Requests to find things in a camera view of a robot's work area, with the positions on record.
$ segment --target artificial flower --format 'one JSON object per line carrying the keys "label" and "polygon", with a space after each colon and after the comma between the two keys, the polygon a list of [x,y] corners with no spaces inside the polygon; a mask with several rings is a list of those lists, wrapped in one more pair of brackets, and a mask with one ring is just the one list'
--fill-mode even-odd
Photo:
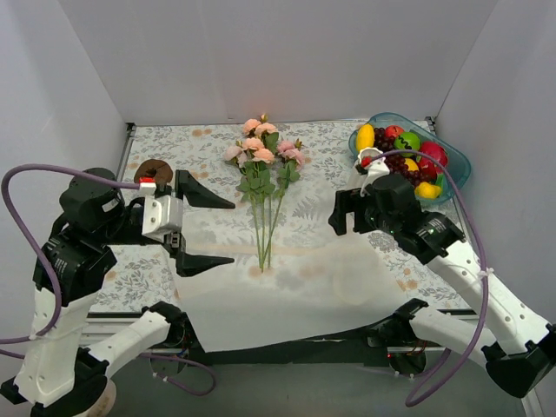
{"label": "artificial flower", "polygon": [[262,143],[262,140],[258,137],[248,137],[245,141],[243,141],[242,147],[244,150],[259,150],[264,148],[264,143]]}
{"label": "artificial flower", "polygon": [[247,135],[251,135],[251,131],[253,129],[255,129],[257,126],[259,126],[261,124],[261,122],[259,122],[257,119],[249,119],[245,122],[245,124],[243,125],[243,134],[245,136]]}
{"label": "artificial flower", "polygon": [[270,152],[268,149],[259,149],[253,153],[253,161],[254,162],[263,161],[265,163],[272,163],[275,161],[275,154]]}
{"label": "artificial flower", "polygon": [[226,161],[231,161],[232,159],[236,158],[240,153],[243,152],[243,149],[239,146],[230,146],[228,149],[226,149],[226,152],[224,153],[224,160]]}
{"label": "artificial flower", "polygon": [[298,149],[286,150],[282,156],[288,160],[295,160],[298,171],[303,168],[303,165],[305,164],[305,156]]}
{"label": "artificial flower", "polygon": [[263,124],[259,124],[256,129],[255,129],[255,134],[257,136],[262,135],[264,132],[267,132],[269,134],[271,133],[275,133],[277,132],[278,129],[274,126],[274,124],[270,124],[270,123],[263,123]]}
{"label": "artificial flower", "polygon": [[295,149],[295,145],[290,141],[281,141],[276,147],[276,150],[280,155],[290,149]]}
{"label": "artificial flower", "polygon": [[243,164],[245,162],[247,162],[247,154],[245,152],[241,152],[237,156],[237,164],[240,166],[240,168],[243,168]]}

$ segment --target red apple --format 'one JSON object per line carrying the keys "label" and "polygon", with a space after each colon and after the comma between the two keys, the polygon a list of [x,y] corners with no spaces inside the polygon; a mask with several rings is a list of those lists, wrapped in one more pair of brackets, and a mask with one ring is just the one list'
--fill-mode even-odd
{"label": "red apple", "polygon": [[[443,167],[446,167],[448,164],[446,151],[438,143],[424,142],[421,144],[419,151],[431,156],[435,161],[440,162]],[[429,174],[433,179],[436,179],[436,176],[442,172],[439,167],[426,158],[421,157],[417,165],[419,165],[419,170],[421,172]]]}
{"label": "red apple", "polygon": [[393,124],[392,126],[388,126],[387,128],[384,129],[384,136],[385,137],[389,137],[389,136],[398,137],[403,132],[404,132],[404,129],[402,129],[400,126],[396,126],[395,124]]}

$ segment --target donut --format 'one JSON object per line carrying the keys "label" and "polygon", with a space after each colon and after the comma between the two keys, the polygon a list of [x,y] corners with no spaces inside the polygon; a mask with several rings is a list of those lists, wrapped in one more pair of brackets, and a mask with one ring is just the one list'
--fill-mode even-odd
{"label": "donut", "polygon": [[139,165],[133,177],[133,182],[138,184],[139,180],[145,176],[148,178],[155,178],[155,182],[158,184],[167,184],[172,181],[174,171],[172,171],[172,168],[165,161],[148,159]]}

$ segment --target transparent bowl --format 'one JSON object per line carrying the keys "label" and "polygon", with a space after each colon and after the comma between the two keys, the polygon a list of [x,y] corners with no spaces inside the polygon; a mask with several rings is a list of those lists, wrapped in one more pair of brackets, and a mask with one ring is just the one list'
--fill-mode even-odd
{"label": "transparent bowl", "polygon": [[[411,120],[406,119],[404,116],[397,115],[395,113],[379,113],[378,115],[371,117],[368,120],[368,123],[372,124],[375,128],[386,128],[395,124],[396,126],[400,126],[406,132],[415,133],[419,137],[421,143],[426,141],[437,142],[447,153],[448,165],[446,168],[458,186],[458,189],[461,189],[464,186],[467,178],[471,175],[471,164],[465,155],[432,133],[424,130],[421,126],[418,126]],[[355,137],[357,137],[357,131],[358,130],[355,130],[354,133],[351,134],[348,142],[349,149],[352,154],[354,154],[355,158],[358,155],[357,150],[355,150]],[[440,194],[438,198],[431,200],[429,198],[421,198],[417,196],[417,199],[420,201],[421,206],[432,206],[446,202],[453,197],[453,194],[454,192],[452,186],[448,183],[446,178],[444,178],[442,183],[442,194]]]}

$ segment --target yellow fruit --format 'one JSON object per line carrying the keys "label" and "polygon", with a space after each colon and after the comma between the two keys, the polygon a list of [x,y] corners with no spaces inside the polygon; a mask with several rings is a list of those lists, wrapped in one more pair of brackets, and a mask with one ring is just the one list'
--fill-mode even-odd
{"label": "yellow fruit", "polygon": [[423,198],[430,198],[431,200],[437,198],[441,192],[442,188],[429,182],[422,182],[417,187],[415,187],[416,195]]}
{"label": "yellow fruit", "polygon": [[409,171],[418,171],[419,167],[417,166],[417,162],[415,162],[411,158],[406,158],[406,167]]}
{"label": "yellow fruit", "polygon": [[364,124],[357,132],[355,138],[355,148],[361,152],[364,148],[372,148],[374,145],[374,129],[370,124]]}

